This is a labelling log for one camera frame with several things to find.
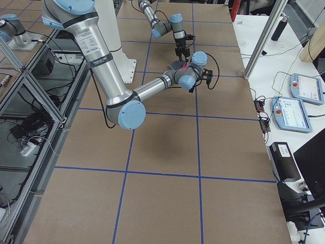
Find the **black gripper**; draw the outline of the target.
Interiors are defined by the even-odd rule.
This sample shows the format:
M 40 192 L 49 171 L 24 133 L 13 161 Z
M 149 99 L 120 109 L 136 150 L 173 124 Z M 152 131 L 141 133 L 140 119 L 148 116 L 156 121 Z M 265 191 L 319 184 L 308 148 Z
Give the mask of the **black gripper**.
M 176 44 L 175 53 L 179 57 L 181 63 L 187 63 L 190 56 L 189 47 L 194 43 L 196 37 L 186 32 L 174 33 L 174 40 Z M 190 45 L 186 44 L 186 41 L 192 41 Z
M 209 90 L 212 90 L 213 88 L 210 87 L 212 77 L 213 77 L 213 71 L 212 70 L 203 69 L 202 75 L 196 80 L 194 86 L 188 92 L 193 93 L 194 88 L 201 85 L 203 81 L 206 82 L 207 88 Z

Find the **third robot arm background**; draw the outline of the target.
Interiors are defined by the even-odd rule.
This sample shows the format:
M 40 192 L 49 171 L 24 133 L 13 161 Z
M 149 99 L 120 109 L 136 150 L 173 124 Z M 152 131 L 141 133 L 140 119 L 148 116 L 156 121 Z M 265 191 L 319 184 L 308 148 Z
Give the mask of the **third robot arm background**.
M 14 51 L 32 51 L 44 43 L 42 34 L 28 32 L 15 14 L 1 16 L 1 39 Z

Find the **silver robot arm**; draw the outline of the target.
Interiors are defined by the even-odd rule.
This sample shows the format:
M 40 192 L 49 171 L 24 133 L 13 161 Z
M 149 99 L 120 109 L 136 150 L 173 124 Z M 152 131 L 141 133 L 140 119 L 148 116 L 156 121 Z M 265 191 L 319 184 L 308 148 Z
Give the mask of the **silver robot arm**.
M 206 72 L 208 58 L 206 53 L 197 51 L 184 68 L 168 70 L 151 82 L 130 90 L 126 88 L 122 71 L 108 47 L 109 39 L 102 34 L 106 26 L 117 24 L 116 14 L 114 10 L 98 13 L 104 9 L 94 1 L 42 1 L 42 18 L 46 26 L 67 31 L 74 36 L 106 95 L 104 115 L 110 122 L 133 130 L 145 120 L 143 101 L 175 84 L 190 90 Z
M 159 39 L 169 32 L 173 33 L 175 41 L 175 53 L 179 58 L 178 63 L 184 65 L 188 62 L 190 57 L 189 45 L 186 41 L 194 41 L 194 36 L 187 34 L 183 25 L 183 17 L 181 13 L 173 14 L 171 17 L 162 22 L 156 15 L 157 11 L 154 11 L 151 6 L 151 1 L 138 1 L 138 7 L 140 11 L 146 16 L 152 29 L 152 35 Z

